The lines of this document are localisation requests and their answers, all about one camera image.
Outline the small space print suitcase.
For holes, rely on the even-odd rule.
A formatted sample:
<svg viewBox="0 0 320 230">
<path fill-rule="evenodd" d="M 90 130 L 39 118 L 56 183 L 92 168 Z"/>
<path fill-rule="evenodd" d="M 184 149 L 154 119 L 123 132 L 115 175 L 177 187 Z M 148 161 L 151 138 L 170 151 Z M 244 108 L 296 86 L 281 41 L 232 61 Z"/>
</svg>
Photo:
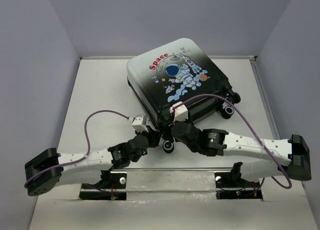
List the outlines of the small space print suitcase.
<svg viewBox="0 0 320 230">
<path fill-rule="evenodd" d="M 127 82 L 153 126 L 162 133 L 162 148 L 174 150 L 171 135 L 174 118 L 170 108 L 194 96 L 186 104 L 189 119 L 197 123 L 214 112 L 229 119 L 234 109 L 224 101 L 205 97 L 215 94 L 238 104 L 241 97 L 234 92 L 228 77 L 189 38 L 180 38 L 138 55 L 127 62 Z"/>
</svg>

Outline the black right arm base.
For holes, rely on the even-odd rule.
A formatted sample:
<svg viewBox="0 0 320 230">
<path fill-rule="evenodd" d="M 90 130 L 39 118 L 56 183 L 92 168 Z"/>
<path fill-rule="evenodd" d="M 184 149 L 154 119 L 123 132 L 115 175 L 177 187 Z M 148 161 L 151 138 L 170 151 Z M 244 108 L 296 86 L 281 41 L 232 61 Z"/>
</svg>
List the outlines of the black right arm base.
<svg viewBox="0 0 320 230">
<path fill-rule="evenodd" d="M 262 200 L 261 182 L 250 182 L 241 178 L 242 162 L 235 163 L 229 172 L 214 174 L 216 198 L 218 200 Z"/>
</svg>

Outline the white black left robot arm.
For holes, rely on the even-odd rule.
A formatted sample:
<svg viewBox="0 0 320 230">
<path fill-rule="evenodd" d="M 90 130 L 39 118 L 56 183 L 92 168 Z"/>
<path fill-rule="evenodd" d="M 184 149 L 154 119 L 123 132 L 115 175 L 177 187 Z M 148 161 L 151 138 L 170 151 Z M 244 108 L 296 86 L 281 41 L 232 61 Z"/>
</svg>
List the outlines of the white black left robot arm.
<svg viewBox="0 0 320 230">
<path fill-rule="evenodd" d="M 25 164 L 24 188 L 31 197 L 43 195 L 58 186 L 77 183 L 97 184 L 104 188 L 111 181 L 107 172 L 136 163 L 149 148 L 159 145 L 161 136 L 161 132 L 154 130 L 138 132 L 127 142 L 85 154 L 63 154 L 56 148 L 46 149 Z"/>
</svg>

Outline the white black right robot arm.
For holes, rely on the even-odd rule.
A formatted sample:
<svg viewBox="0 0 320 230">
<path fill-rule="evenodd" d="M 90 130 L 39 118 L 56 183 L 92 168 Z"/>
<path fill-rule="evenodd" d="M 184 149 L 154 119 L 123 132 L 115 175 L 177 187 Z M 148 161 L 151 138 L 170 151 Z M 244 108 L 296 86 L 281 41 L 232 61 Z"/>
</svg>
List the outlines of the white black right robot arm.
<svg viewBox="0 0 320 230">
<path fill-rule="evenodd" d="M 304 138 L 293 134 L 289 139 L 258 141 L 220 129 L 200 130 L 191 123 L 176 123 L 171 134 L 192 152 L 208 157 L 243 156 L 251 163 L 234 163 L 230 180 L 235 186 L 266 177 L 287 175 L 292 180 L 312 178 L 310 149 Z"/>
</svg>

